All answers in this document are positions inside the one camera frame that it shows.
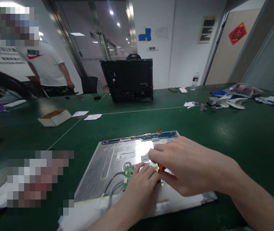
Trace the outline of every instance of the white cardboard box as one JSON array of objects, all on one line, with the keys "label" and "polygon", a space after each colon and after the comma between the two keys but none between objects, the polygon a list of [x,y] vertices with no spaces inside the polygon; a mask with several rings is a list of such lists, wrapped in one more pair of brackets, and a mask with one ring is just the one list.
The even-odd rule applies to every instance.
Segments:
[{"label": "white cardboard box", "polygon": [[45,127],[56,127],[71,117],[72,115],[68,112],[68,110],[56,110],[38,118],[38,120]]}]

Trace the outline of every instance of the white t-shirt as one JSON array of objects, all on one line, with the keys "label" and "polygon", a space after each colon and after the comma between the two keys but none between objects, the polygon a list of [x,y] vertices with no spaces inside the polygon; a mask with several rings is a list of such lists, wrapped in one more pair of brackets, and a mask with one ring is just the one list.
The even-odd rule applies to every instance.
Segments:
[{"label": "white t-shirt", "polygon": [[64,61],[49,44],[40,42],[39,46],[16,47],[20,59],[32,63],[43,86],[67,86],[66,78],[59,68]]}]

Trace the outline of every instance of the white wall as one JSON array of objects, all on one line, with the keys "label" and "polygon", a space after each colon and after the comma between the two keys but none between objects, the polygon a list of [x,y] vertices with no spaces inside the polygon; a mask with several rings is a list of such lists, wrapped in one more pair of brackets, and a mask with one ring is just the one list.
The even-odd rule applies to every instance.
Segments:
[{"label": "white wall", "polygon": [[[213,45],[226,0],[176,0],[174,10],[171,60],[168,87],[191,86],[199,71],[198,85]],[[210,43],[199,44],[204,16],[217,17]]]},{"label": "white wall", "polygon": [[[133,0],[133,8],[138,54],[142,59],[153,59],[154,89],[168,88],[174,0]],[[168,40],[139,41],[138,34],[145,33],[144,26],[151,28],[152,39],[155,28],[168,26]],[[158,47],[158,51],[146,51],[147,47]]]},{"label": "white wall", "polygon": [[75,85],[74,91],[83,93],[80,76],[59,36],[60,31],[56,30],[43,2],[41,0],[14,0],[14,2],[24,7],[35,7],[35,13],[39,14],[39,30],[44,34],[48,44],[50,44],[64,60],[70,78]]},{"label": "white wall", "polygon": [[249,0],[242,5],[234,8],[230,12],[234,11],[244,11],[244,10],[257,10],[263,7],[265,0]]}]

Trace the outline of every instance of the chair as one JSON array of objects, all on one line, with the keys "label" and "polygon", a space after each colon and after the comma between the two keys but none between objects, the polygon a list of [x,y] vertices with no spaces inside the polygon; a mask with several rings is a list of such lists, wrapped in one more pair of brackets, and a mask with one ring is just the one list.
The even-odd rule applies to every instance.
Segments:
[{"label": "chair", "polygon": [[47,97],[45,94],[43,87],[37,81],[25,81],[22,82],[28,90],[35,95],[37,98]]},{"label": "chair", "polygon": [[97,77],[82,77],[81,84],[83,94],[93,94],[97,93]]}]

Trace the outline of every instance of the cable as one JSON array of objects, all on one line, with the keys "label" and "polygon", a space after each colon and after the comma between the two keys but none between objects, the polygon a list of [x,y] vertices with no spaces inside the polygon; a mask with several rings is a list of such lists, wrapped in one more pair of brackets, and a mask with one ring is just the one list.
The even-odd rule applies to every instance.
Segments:
[{"label": "cable", "polygon": [[121,182],[117,183],[117,184],[115,185],[115,187],[113,188],[113,190],[112,190],[112,192],[111,192],[111,194],[110,194],[110,197],[109,197],[107,210],[110,209],[110,207],[111,207],[111,204],[112,204],[112,196],[113,196],[114,192],[115,192],[118,188],[122,187],[123,185],[124,185],[124,184],[123,184],[123,182],[121,181]]},{"label": "cable", "polygon": [[104,195],[106,194],[107,189],[108,189],[109,185],[111,184],[111,181],[112,181],[117,175],[124,175],[124,176],[125,176],[125,173],[124,173],[124,172],[119,172],[119,173],[117,173],[117,174],[115,174],[115,175],[113,176],[113,178],[112,178],[112,179],[109,181],[109,183],[107,184],[107,187],[106,187],[106,189],[105,189]]}]

